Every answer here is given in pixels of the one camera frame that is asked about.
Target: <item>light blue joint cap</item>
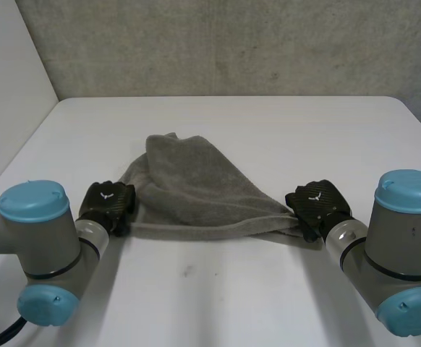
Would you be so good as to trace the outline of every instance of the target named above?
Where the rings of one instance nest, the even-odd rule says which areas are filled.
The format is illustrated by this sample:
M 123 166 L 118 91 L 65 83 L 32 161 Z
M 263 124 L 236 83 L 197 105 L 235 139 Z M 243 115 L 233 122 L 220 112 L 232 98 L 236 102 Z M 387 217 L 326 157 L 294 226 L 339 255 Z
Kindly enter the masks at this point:
M 376 202 L 395 212 L 421 214 L 421 171 L 385 173 L 375 191 Z
M 59 327 L 72 316 L 78 304 L 79 299 L 66 289 L 34 284 L 21 292 L 17 310 L 25 320 L 35 325 Z
M 69 209 L 61 184 L 29 181 L 11 187 L 0 196 L 0 213 L 20 223 L 41 223 L 58 218 Z
M 376 310 L 376 318 L 394 335 L 421 335 L 421 287 L 388 297 Z

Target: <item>white wall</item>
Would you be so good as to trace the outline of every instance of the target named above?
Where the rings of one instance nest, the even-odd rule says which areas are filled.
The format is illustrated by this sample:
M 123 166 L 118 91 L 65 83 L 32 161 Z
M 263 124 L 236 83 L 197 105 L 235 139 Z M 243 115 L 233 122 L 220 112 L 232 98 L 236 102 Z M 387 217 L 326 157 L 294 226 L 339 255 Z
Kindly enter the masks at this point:
M 58 102 L 13 0 L 0 0 L 0 174 Z

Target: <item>white tabletop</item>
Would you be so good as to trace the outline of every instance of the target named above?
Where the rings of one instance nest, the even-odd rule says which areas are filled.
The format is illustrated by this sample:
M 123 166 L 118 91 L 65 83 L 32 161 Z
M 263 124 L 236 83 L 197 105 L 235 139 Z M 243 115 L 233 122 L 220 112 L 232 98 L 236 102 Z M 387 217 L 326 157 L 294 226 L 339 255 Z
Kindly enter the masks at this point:
M 76 214 L 94 181 L 118 179 L 149 134 L 202 135 L 265 193 L 329 179 L 370 219 L 380 176 L 421 169 L 421 124 L 393 98 L 75 98 L 58 104 L 0 177 L 0 194 L 51 179 Z M 0 256 L 0 332 L 25 277 Z M 252 238 L 115 239 L 75 317 L 27 324 L 7 346 L 421 346 L 380 324 L 322 251 Z

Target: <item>gray towel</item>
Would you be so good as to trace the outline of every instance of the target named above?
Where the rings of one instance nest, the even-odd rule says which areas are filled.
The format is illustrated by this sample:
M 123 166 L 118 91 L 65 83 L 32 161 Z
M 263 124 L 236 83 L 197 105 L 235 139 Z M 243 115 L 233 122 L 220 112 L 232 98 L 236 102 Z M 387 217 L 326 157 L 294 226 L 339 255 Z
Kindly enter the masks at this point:
M 209 141 L 152 135 L 120 181 L 134 184 L 134 236 L 215 240 L 271 231 L 299 236 L 297 219 L 263 194 Z

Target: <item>gray concrete wall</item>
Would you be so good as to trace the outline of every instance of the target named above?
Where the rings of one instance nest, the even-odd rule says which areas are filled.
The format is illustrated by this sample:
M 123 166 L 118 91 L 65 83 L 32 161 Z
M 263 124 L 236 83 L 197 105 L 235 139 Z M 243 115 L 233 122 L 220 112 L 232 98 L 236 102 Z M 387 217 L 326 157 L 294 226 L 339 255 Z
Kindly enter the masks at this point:
M 421 0 L 17 0 L 60 99 L 390 95 L 421 121 Z

